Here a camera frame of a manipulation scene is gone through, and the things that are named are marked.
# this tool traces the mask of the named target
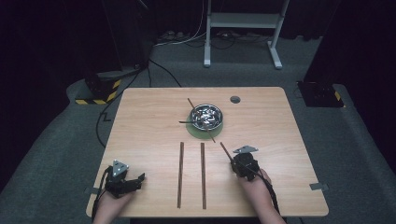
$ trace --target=metal bowl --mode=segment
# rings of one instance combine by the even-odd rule
[[[202,131],[218,128],[222,119],[222,113],[215,105],[198,105],[190,112],[192,125]]]

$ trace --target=wooden table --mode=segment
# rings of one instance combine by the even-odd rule
[[[239,104],[230,101],[241,99]],[[186,120],[194,103],[216,105],[223,129],[202,140],[190,135]],[[180,142],[184,143],[181,207],[177,208]],[[146,173],[142,189],[121,217],[254,217],[237,183],[229,152],[248,145],[271,177],[283,217],[326,216],[328,206],[307,155],[285,92],[277,87],[255,88],[141,88],[122,95],[94,186],[103,171],[118,160],[130,165],[127,180]],[[206,209],[203,209],[201,143],[205,143]],[[87,206],[90,216],[95,195]]]

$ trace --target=gray carpet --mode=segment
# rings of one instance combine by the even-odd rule
[[[214,40],[224,48],[230,42]],[[334,87],[345,108],[306,107],[296,81],[302,80],[319,40],[279,39],[277,50],[284,65],[275,70],[266,44],[235,43],[228,49],[212,49],[212,65],[203,68],[203,48],[187,45],[155,47],[151,59],[172,72],[183,87],[282,87],[290,101],[308,154],[321,183],[330,213],[303,217],[313,223],[396,223],[396,178],[379,153],[357,113],[347,90]],[[177,87],[160,67],[151,63],[131,88]],[[126,77],[126,88],[133,77]],[[70,105],[37,138],[29,153],[0,195],[0,223],[90,223],[85,214],[91,187],[104,148],[95,125],[105,105],[76,105],[83,80],[67,90]],[[114,119],[120,99],[109,107]],[[99,136],[106,142],[112,121],[99,122]],[[256,219],[133,219],[133,223],[254,223]],[[289,223],[301,223],[289,217]],[[129,223],[118,219],[115,223]]]

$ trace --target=white metal leg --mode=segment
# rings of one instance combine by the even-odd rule
[[[277,51],[276,51],[276,43],[277,43],[277,39],[279,38],[280,30],[283,25],[283,20],[285,20],[285,15],[286,15],[286,10],[288,9],[288,5],[289,5],[289,0],[285,0],[276,24],[273,40],[267,42],[276,69],[282,69],[282,63],[280,62],[279,56],[277,55]]]
[[[204,67],[210,66],[210,29],[212,27],[241,27],[241,28],[271,28],[275,29],[274,36],[268,41],[268,49],[276,69],[282,69],[282,63],[276,52],[276,43],[285,19],[290,0],[284,0],[279,14],[243,14],[243,13],[213,13],[212,1],[207,0],[207,22]]]
[[[205,55],[204,55],[204,67],[210,66],[210,28],[211,28],[211,6],[212,1],[207,2],[207,22],[206,22],[206,41],[205,41]]]

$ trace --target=hand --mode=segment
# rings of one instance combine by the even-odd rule
[[[260,169],[259,174],[262,174],[262,176],[265,179],[267,179],[268,182],[271,183],[270,177],[263,169]],[[273,206],[270,192],[268,191],[264,182],[258,176],[256,176],[251,181],[248,181],[244,177],[238,176],[238,180],[239,180],[239,183],[241,184],[242,188],[244,189],[248,200],[252,203],[253,207],[255,207],[256,205],[261,205],[261,204],[262,204],[262,206],[265,206],[265,207]]]
[[[135,191],[127,193],[120,198],[115,198],[110,192],[105,191],[99,200],[94,224],[109,224],[116,218],[125,205],[131,201]]]
[[[270,177],[263,169],[260,169],[259,174],[262,174],[262,176],[271,183]],[[262,224],[285,223],[280,214],[273,207],[268,188],[258,176],[251,181],[238,176],[238,181]]]

